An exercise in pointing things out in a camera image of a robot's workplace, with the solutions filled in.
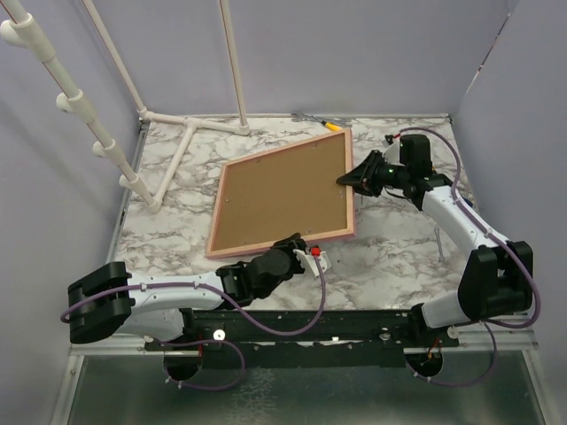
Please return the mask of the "clear tester screwdriver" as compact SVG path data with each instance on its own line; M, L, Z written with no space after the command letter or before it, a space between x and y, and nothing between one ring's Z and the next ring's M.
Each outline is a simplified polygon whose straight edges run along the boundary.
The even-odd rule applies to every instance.
M434 228L434 234L435 234L435 238L436 238L436 244L438 247L438 253L439 253L439 262L443 263L445 262L445 255L444 255L444 251L443 251L443 245L442 245L442 241L441 241L441 235L440 235L440 228L439 227L435 227Z

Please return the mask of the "pink picture frame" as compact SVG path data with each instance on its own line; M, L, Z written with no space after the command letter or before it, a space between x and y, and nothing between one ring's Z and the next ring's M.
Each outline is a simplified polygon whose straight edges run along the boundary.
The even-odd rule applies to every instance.
M295 233L306 242L354 236L353 189L337 183L352 169L348 128L227 162L206 257L249 255Z

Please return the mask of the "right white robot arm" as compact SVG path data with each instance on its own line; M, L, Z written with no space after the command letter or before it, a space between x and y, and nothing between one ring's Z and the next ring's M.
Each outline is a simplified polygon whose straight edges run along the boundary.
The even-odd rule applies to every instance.
M373 150L357 167L337 179L357 194L378 197L398 189L419 211L442 228L467 257L456 290L415 308L408 339L426 346L439 328L533 309L532 248L493 230L460 195L456 181L437 172L425 129L388 135L386 151Z

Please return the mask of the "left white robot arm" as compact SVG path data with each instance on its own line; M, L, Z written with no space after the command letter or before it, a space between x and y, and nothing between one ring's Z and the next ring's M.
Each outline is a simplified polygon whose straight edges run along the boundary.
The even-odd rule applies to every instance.
M135 274L124 262L113 261L68 287L68 307L61 320L69 327L72 344L95 343L122 333L168 341L182 350L196 336L195 327L183 319L184 310L243 308L305 272L320 274L298 234L249 261L203 274Z

